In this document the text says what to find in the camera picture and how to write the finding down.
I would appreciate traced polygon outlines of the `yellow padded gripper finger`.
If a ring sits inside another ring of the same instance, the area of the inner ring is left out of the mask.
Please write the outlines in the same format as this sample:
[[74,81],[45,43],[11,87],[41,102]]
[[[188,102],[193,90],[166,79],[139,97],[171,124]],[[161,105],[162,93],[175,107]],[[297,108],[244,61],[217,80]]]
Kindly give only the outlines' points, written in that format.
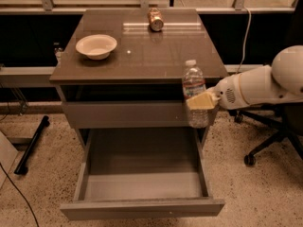
[[218,104],[220,98],[211,92],[202,92],[187,100],[190,110],[212,110]]

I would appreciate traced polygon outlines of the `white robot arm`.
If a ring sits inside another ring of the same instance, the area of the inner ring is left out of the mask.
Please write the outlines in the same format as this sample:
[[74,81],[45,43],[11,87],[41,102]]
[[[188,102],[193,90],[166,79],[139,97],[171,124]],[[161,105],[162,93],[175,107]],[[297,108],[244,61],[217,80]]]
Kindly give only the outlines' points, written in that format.
[[190,110],[227,110],[259,104],[303,101],[303,46],[280,51],[271,65],[226,77],[215,87],[187,100]]

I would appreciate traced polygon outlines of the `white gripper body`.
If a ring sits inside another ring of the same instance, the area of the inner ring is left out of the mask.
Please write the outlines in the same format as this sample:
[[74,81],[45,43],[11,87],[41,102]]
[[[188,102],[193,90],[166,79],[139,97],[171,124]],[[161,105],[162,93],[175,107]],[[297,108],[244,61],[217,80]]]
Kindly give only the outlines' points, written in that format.
[[216,97],[221,107],[227,110],[245,108],[248,103],[245,101],[240,87],[241,75],[232,75],[221,79],[214,87],[207,89]]

